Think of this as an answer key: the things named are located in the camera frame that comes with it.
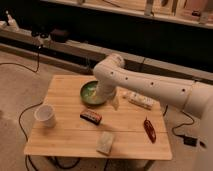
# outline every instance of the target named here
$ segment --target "small box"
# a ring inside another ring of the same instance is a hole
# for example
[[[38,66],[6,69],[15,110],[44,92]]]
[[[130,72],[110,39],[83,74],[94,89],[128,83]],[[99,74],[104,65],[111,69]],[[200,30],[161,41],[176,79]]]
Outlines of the small box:
[[[80,114],[80,117],[89,121],[89,122],[92,122],[95,125],[99,125],[100,122],[101,122],[101,119],[102,119],[101,115],[99,115],[99,114],[97,114],[94,111],[89,110],[89,109],[83,110]]]
[[[54,29],[51,31],[50,37],[55,42],[65,43],[69,39],[69,32],[67,30]]]

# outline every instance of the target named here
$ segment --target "red pepper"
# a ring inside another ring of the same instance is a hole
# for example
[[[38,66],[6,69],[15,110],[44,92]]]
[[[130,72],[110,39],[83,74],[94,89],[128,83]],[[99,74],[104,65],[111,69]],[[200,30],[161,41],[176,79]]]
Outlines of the red pepper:
[[[155,129],[152,126],[152,123],[146,118],[143,125],[144,125],[147,135],[149,136],[149,139],[152,141],[152,143],[155,143],[156,134],[155,134]]]

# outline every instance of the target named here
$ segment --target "black cable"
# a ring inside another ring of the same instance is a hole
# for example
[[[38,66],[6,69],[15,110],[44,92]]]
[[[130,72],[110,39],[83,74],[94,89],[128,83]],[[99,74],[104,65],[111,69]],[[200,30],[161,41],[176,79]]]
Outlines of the black cable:
[[[55,164],[56,164],[56,166],[57,166],[58,168],[60,168],[60,169],[63,169],[63,170],[68,170],[68,169],[74,168],[75,166],[77,166],[77,164],[78,164],[78,163],[80,162],[80,160],[81,160],[81,158],[77,158],[76,162],[73,163],[71,166],[62,166],[62,165],[60,164],[60,162],[59,162],[59,160],[58,160],[57,157],[54,157],[54,159],[55,159]]]
[[[32,106],[30,106],[30,107],[27,107],[27,108],[24,109],[24,110],[21,112],[21,114],[19,115],[18,123],[19,123],[19,126],[20,126],[20,128],[21,128],[21,131],[23,132],[23,134],[24,134],[24,136],[25,136],[25,140],[26,140],[26,141],[28,140],[28,137],[27,137],[27,133],[25,132],[25,130],[24,130],[22,124],[21,124],[21,117],[23,116],[23,114],[24,114],[27,110],[32,109],[32,108],[37,107],[37,106],[40,106],[42,103],[43,103],[43,102],[40,102],[40,103],[38,103],[38,104],[36,104],[36,105],[32,105]]]
[[[27,158],[28,158],[28,160],[29,160],[31,166],[33,167],[33,169],[34,169],[35,171],[39,171],[39,170],[37,169],[36,165],[33,163],[32,159],[31,159],[31,156],[30,156],[30,155],[27,155]]]
[[[54,160],[52,157],[46,156],[45,158],[46,158],[53,166],[57,167],[57,164],[56,164],[55,160]]]
[[[166,113],[167,113],[167,111],[168,111],[168,108],[169,108],[169,105],[166,105],[166,108],[165,108],[165,110],[164,110],[164,112],[163,112],[163,116],[166,116]]]
[[[25,162],[25,167],[26,167],[27,171],[30,171],[28,164],[27,164],[27,156],[25,156],[24,162]]]
[[[182,127],[182,126],[193,125],[193,124],[195,123],[195,120],[194,120],[189,114],[187,114],[187,113],[185,113],[185,112],[183,112],[183,111],[182,111],[182,113],[183,113],[185,116],[187,116],[188,118],[190,118],[190,119],[191,119],[191,122],[182,123],[182,124],[180,124],[180,125],[178,125],[178,126],[173,127],[173,128],[172,128],[172,133],[173,133],[173,135],[175,135],[175,136],[177,136],[177,137],[184,138],[184,137],[185,137],[184,134],[177,134],[177,133],[175,132],[175,130],[178,129],[178,128],[180,128],[180,127]]]
[[[4,63],[0,63],[0,66],[1,66],[1,65],[16,65],[16,66],[23,67],[23,68],[25,68],[25,69],[27,69],[27,70],[33,72],[33,73],[37,73],[38,70],[39,70],[39,64],[40,64],[40,49],[41,49],[41,48],[42,48],[41,46],[38,47],[37,67],[36,67],[35,70],[33,70],[33,69],[31,69],[31,68],[28,68],[28,67],[26,67],[26,66],[24,66],[24,65],[22,65],[22,64],[13,63],[13,62],[4,62]]]
[[[104,171],[106,171],[108,163],[109,163],[109,159],[107,159],[107,161],[106,161],[106,163],[104,165]]]
[[[21,114],[19,115],[18,123],[19,123],[19,126],[20,126],[20,128],[21,128],[22,133],[23,133],[24,136],[25,136],[25,140],[26,140],[26,141],[28,140],[28,137],[27,137],[27,133],[25,132],[25,130],[24,130],[22,124],[21,124],[21,117],[23,116],[23,114],[24,114],[27,110],[32,109],[32,108],[37,107],[37,106],[40,106],[42,103],[43,103],[43,102],[38,103],[38,104],[36,104],[36,105],[32,105],[32,106],[30,106],[30,107],[27,107],[27,108],[24,109],[24,110],[21,112]],[[27,171],[29,171],[29,167],[28,167],[28,165],[27,165],[27,159],[29,160],[29,162],[30,162],[31,166],[33,167],[33,169],[34,169],[35,171],[38,171],[37,167],[35,166],[35,164],[33,163],[32,159],[31,159],[31,157],[30,157],[30,156],[25,156],[25,166],[26,166]]]

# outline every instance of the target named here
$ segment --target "wooden table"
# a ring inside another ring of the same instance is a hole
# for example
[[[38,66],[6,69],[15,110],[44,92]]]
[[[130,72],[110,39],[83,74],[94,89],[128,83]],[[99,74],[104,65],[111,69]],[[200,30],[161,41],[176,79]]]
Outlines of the wooden table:
[[[117,111],[107,103],[92,109],[102,115],[99,126],[80,118],[80,112],[85,108],[80,99],[80,89],[86,82],[94,79],[93,76],[81,75],[53,77],[44,103],[54,107],[57,124],[54,128],[45,128],[35,122],[24,154],[170,160],[170,144],[157,101],[149,111],[123,99],[122,92],[126,90],[118,88],[120,106]],[[146,117],[156,129],[155,144],[151,143],[143,128]],[[103,131],[112,131],[115,134],[109,156],[96,151],[97,141]]]

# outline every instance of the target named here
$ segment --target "paper cup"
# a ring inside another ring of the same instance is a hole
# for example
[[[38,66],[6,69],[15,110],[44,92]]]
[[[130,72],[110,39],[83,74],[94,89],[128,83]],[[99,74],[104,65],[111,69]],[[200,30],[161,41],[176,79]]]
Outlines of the paper cup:
[[[54,110],[50,105],[40,106],[36,109],[34,117],[46,127],[53,127],[56,124]]]

